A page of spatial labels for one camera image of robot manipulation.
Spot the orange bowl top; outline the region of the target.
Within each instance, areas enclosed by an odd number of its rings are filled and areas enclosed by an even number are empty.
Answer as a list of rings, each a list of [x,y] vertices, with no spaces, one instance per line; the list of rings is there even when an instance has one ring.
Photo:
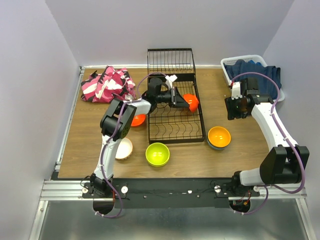
[[[183,99],[189,104],[189,110],[192,113],[196,112],[200,103],[196,95],[187,93],[183,95]]]

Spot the orange bowl bottom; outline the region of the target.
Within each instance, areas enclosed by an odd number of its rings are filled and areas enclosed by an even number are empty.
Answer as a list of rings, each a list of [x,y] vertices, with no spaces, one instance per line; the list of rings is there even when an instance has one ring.
[[[131,127],[138,127],[142,125],[145,122],[145,120],[146,120],[145,114],[135,115],[132,120]]]

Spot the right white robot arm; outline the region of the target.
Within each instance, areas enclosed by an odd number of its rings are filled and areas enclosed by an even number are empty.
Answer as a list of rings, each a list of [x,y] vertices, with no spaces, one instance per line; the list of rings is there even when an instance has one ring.
[[[259,167],[234,173],[230,191],[241,196],[254,186],[272,186],[287,194],[299,193],[305,186],[305,168],[310,152],[286,130],[276,111],[279,100],[260,93],[256,78],[233,80],[230,87],[231,97],[224,100],[228,120],[253,117],[269,149]]]

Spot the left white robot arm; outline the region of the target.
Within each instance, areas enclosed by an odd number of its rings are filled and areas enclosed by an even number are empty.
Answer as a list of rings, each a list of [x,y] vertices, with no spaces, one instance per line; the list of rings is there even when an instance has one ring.
[[[147,90],[136,100],[113,99],[100,121],[102,134],[101,151],[94,172],[89,178],[93,191],[101,198],[107,197],[115,188],[111,184],[118,147],[124,139],[136,115],[152,113],[158,104],[165,103],[170,108],[188,108],[190,105],[173,83],[178,79],[166,75],[165,80],[151,77]]]

